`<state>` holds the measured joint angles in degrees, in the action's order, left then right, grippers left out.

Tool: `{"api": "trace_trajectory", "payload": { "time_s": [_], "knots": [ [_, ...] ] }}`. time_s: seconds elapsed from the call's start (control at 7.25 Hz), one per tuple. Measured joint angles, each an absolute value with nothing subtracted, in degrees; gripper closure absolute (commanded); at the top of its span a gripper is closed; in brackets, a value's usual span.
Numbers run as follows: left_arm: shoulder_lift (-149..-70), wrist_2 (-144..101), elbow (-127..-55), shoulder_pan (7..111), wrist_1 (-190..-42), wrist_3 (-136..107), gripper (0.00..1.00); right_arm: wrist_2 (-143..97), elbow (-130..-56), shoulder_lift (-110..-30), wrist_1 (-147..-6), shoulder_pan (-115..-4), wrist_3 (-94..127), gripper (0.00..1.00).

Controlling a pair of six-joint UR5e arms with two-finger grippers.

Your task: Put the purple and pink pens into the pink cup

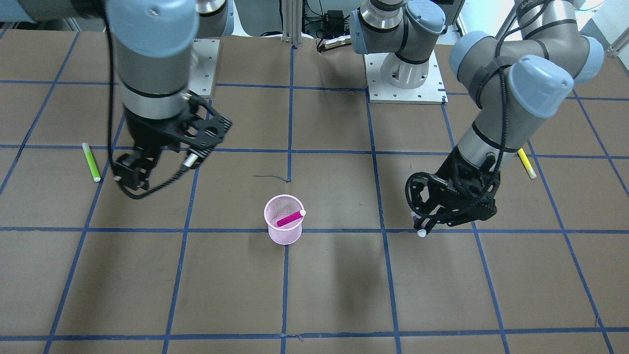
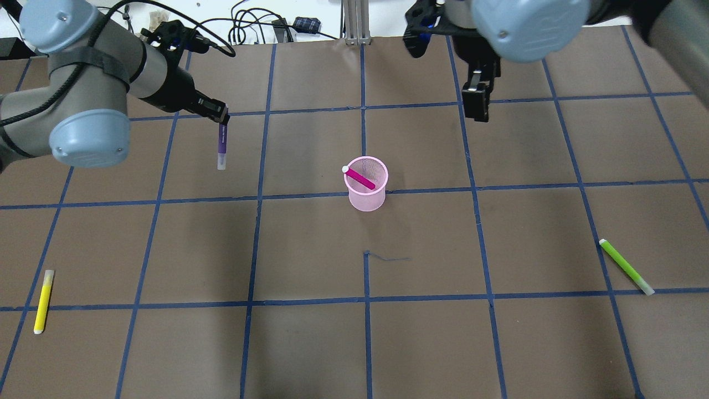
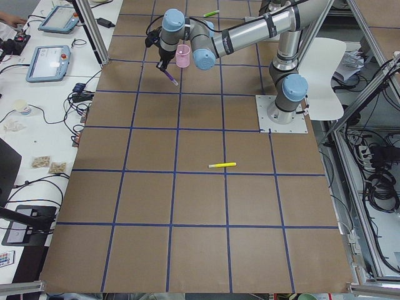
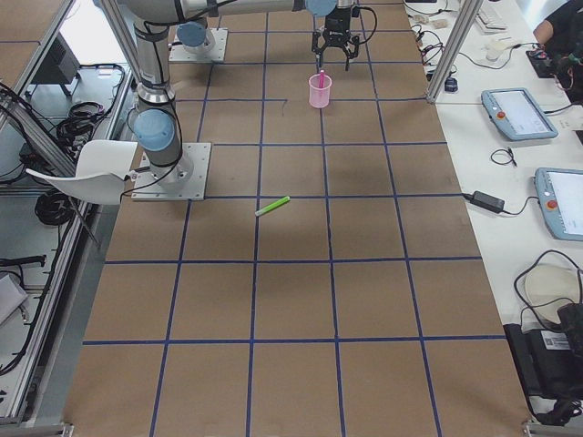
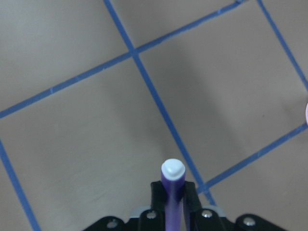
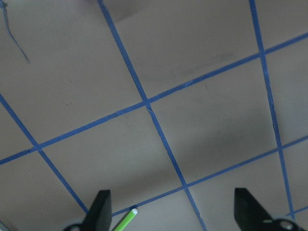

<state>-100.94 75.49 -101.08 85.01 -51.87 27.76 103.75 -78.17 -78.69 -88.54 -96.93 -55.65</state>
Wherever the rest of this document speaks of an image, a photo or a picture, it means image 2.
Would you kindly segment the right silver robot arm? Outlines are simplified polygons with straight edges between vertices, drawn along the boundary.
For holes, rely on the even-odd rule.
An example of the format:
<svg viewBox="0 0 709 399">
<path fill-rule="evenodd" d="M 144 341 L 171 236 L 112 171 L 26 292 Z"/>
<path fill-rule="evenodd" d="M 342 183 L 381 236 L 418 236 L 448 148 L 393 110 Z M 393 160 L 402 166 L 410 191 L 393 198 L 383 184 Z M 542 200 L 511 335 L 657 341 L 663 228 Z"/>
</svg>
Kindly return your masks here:
<svg viewBox="0 0 709 399">
<path fill-rule="evenodd" d="M 562 50 L 583 26 L 630 18 L 641 40 L 707 105 L 706 1 L 417 1 L 405 13 L 403 43 L 422 57 L 434 35 L 451 37 L 467 63 L 464 116 L 486 123 L 501 60 L 534 63 Z"/>
</svg>

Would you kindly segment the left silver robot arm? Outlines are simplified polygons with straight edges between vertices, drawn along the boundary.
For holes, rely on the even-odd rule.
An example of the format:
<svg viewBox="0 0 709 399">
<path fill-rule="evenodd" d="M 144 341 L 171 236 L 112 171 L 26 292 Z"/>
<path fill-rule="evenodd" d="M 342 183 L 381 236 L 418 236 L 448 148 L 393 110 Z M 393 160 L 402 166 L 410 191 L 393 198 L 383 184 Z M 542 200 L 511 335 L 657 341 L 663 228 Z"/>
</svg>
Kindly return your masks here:
<svg viewBox="0 0 709 399">
<path fill-rule="evenodd" d="M 45 88 L 2 95 L 2 169 L 53 156 L 68 166 L 116 166 L 127 158 L 131 122 L 127 97 L 170 113 L 187 111 L 225 127 L 225 102 L 196 88 L 180 66 L 185 51 L 235 50 L 198 21 L 176 20 L 131 33 L 113 20 L 129 1 L 102 12 L 86 1 L 28 1 L 19 28 L 48 57 Z"/>
</svg>

